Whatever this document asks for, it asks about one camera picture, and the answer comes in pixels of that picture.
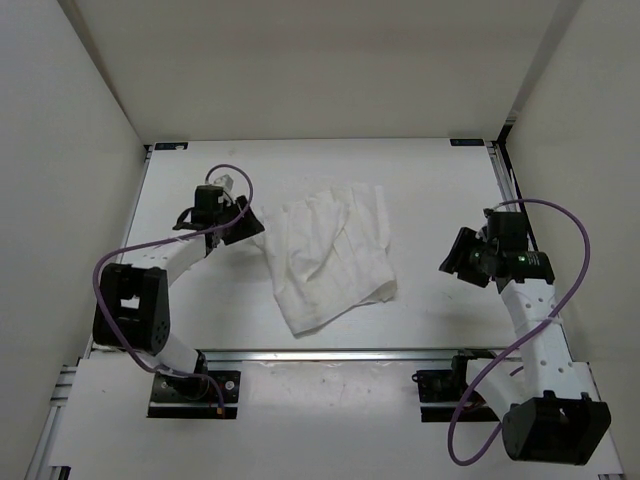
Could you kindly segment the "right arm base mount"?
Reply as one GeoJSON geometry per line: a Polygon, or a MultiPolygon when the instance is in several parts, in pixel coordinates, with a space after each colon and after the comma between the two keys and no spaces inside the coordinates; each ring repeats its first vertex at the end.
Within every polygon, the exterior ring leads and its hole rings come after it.
{"type": "MultiPolygon", "coordinates": [[[[417,385],[422,423],[449,423],[467,388],[467,363],[471,360],[491,360],[490,352],[459,351],[448,367],[428,367],[417,370],[412,381],[417,385]]],[[[473,392],[464,403],[460,422],[497,422],[498,418],[484,398],[473,392]]]]}

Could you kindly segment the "white pleated skirt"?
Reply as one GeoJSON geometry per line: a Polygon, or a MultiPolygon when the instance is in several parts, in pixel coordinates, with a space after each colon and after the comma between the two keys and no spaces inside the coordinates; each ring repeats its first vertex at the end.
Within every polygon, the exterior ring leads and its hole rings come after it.
{"type": "Polygon", "coordinates": [[[391,223],[381,186],[333,186],[258,214],[274,299],[292,335],[305,336],[397,293],[391,223]]]}

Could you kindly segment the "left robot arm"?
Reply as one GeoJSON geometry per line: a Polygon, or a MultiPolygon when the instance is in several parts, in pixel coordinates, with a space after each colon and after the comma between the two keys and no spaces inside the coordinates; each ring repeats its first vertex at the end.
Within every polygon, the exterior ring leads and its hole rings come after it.
{"type": "Polygon", "coordinates": [[[194,205],[176,220],[187,235],[161,245],[132,263],[109,263],[100,273],[93,340],[132,352],[144,366],[175,378],[188,400],[206,395],[210,386],[204,355],[171,332],[169,289],[190,267],[220,244],[246,240],[264,231],[246,196],[232,194],[233,180],[223,175],[196,187],[194,205]]]}

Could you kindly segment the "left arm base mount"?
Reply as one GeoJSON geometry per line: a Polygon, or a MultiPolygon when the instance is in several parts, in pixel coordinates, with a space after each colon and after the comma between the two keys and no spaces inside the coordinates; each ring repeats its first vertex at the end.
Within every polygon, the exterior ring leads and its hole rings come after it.
{"type": "Polygon", "coordinates": [[[179,379],[156,374],[152,383],[147,417],[152,419],[235,420],[238,415],[241,371],[209,369],[207,380],[179,379]]]}

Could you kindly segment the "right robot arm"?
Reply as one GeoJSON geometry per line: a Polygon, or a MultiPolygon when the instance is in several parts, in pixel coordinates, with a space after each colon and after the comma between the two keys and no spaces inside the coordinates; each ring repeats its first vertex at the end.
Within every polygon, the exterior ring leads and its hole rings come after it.
{"type": "Polygon", "coordinates": [[[460,399],[447,447],[454,447],[457,422],[479,395],[499,421],[492,435],[510,459],[583,466],[611,414],[592,398],[571,358],[560,318],[568,300],[555,298],[551,262],[530,249],[523,213],[488,209],[485,218],[479,231],[460,229],[440,269],[476,286],[495,283],[516,340],[497,356],[466,359],[450,373],[450,390],[460,399]]]}

